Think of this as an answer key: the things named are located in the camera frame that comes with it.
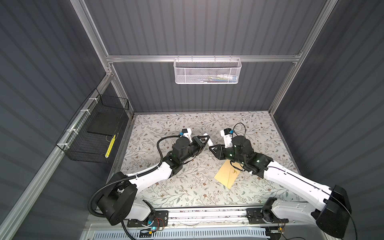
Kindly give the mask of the tan kraft envelope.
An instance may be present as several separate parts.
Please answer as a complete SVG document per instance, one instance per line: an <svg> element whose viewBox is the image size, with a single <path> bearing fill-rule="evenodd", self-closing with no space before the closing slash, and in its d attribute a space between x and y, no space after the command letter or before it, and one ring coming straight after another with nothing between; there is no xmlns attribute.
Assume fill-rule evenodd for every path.
<svg viewBox="0 0 384 240"><path fill-rule="evenodd" d="M230 160L226 160L216 173L214 179L224 187L230 189L242 170L242 165L239 163L233 163Z"/></svg>

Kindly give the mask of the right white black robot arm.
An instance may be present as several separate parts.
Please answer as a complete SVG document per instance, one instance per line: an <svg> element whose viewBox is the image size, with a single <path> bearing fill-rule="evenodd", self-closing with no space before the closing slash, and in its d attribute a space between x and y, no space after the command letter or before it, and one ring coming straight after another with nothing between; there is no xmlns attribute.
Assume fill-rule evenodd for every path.
<svg viewBox="0 0 384 240"><path fill-rule="evenodd" d="M224 137L223 145L208 142L209 150L219 160L239 163L243 171L279 184L298 195L304 202L286 202L269 198L261 210L264 221L298 220L319 227L334 238L344 238L352 221L352 207L347 191L341 186L333 188L311 181L253 150L244 136Z"/></svg>

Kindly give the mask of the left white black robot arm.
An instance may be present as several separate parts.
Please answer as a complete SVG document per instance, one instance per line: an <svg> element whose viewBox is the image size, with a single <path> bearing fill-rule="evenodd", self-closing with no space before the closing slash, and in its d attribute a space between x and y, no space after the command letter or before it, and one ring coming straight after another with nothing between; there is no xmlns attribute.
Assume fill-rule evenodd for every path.
<svg viewBox="0 0 384 240"><path fill-rule="evenodd" d="M209 135L192 138L177 135L174 138L176 142L172 145L172 150L166 155L160 152L160 162L154 167L130 176L122 172L115 173L105 186L91 196L88 203L90 214L107 219L112 226L125 219L151 226L156 211L147 201L139 201L137 195L148 187L175 176L211 143Z"/></svg>

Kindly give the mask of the pens in white basket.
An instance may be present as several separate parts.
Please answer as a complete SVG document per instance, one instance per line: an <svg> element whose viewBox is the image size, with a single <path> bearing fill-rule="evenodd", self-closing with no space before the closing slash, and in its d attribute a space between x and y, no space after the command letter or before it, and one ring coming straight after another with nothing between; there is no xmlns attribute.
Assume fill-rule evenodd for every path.
<svg viewBox="0 0 384 240"><path fill-rule="evenodd" d="M208 76L204 79L199 80L202 83L212 83L212 84L237 84L238 76L236 75L216 75Z"/></svg>

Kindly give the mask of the black foam pad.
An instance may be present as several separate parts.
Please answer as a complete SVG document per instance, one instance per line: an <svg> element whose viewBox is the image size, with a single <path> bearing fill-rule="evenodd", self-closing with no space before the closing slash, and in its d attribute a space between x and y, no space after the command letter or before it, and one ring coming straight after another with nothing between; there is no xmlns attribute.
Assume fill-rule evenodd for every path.
<svg viewBox="0 0 384 240"><path fill-rule="evenodd" d="M87 128L90 134L112 137L120 122L121 116L113 113L97 113Z"/></svg>

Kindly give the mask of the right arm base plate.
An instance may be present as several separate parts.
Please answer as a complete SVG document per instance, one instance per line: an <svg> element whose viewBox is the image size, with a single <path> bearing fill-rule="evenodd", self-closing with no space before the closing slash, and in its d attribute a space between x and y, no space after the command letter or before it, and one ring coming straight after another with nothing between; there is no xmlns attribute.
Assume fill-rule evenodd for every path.
<svg viewBox="0 0 384 240"><path fill-rule="evenodd" d="M262 208L247 208L246 217L250 224L286 224L288 219L279 219L271 210Z"/></svg>

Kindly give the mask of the aluminium mounting rail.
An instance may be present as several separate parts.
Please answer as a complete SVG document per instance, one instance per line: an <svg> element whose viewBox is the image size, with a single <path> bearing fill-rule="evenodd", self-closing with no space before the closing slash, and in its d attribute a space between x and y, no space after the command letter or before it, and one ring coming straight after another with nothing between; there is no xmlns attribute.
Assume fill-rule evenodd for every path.
<svg viewBox="0 0 384 240"><path fill-rule="evenodd" d="M152 224L134 224L135 228L146 229L158 227L162 223L167 223L167 229L178 228L209 228L209 227L283 227L286 235L301 232L321 233L315 225L310 225L298 220L290 220L286 224L267 224L263 220L258 220L256 224L250 224L247 218L247 209L258 209L262 204L256 205L225 205L208 207L188 207L188 208L163 208L156 209L157 212L167 211L168 215L162 220L154 219Z"/></svg>

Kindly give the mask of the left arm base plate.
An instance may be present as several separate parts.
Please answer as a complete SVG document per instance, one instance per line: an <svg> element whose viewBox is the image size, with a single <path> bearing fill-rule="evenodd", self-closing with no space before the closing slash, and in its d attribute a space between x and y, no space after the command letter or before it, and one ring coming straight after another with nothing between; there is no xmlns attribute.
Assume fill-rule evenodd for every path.
<svg viewBox="0 0 384 240"><path fill-rule="evenodd" d="M169 211L154 211L143 221L129 219L128 228L166 227L168 225Z"/></svg>

